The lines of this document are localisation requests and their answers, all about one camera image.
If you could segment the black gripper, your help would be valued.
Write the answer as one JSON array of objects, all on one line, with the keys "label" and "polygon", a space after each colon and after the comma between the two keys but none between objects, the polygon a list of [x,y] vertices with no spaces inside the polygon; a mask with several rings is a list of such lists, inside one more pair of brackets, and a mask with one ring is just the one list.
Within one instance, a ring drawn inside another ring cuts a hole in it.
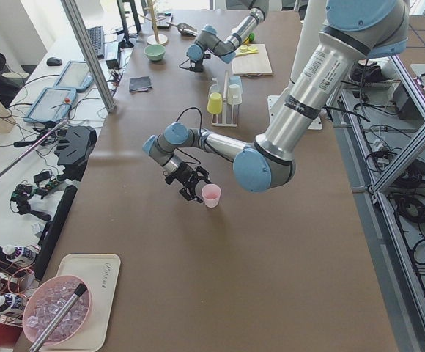
[{"label": "black gripper", "polygon": [[202,166],[192,169],[187,163],[182,161],[176,171],[170,173],[175,176],[183,187],[179,190],[180,195],[187,201],[203,203],[203,199],[196,194],[196,186],[200,181],[211,184],[209,172]]},{"label": "black gripper", "polygon": [[190,67],[189,71],[191,72],[203,72],[204,71],[204,55],[200,56],[198,59],[190,58]]}]

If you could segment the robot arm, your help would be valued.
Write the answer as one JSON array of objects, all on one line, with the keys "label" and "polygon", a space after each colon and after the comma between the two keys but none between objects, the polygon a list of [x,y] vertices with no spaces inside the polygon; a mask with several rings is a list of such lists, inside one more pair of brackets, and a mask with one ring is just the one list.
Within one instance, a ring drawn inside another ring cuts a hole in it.
[{"label": "robot arm", "polygon": [[206,25],[197,34],[186,53],[190,63],[189,71],[203,72],[203,60],[210,58],[210,54],[227,64],[235,58],[235,51],[249,37],[249,34],[266,19],[269,10],[269,1],[245,1],[245,4],[249,13],[231,30],[231,34],[225,40],[219,38],[216,29],[211,25]]},{"label": "robot arm", "polygon": [[252,143],[242,142],[180,122],[152,135],[144,152],[166,171],[166,182],[183,184],[186,199],[194,171],[176,150],[197,147],[233,164],[236,181],[251,192],[289,182],[295,172],[293,150],[348,70],[361,59],[403,52],[409,25],[408,1],[327,1],[319,43],[296,82],[278,99],[278,111],[267,130]]}]

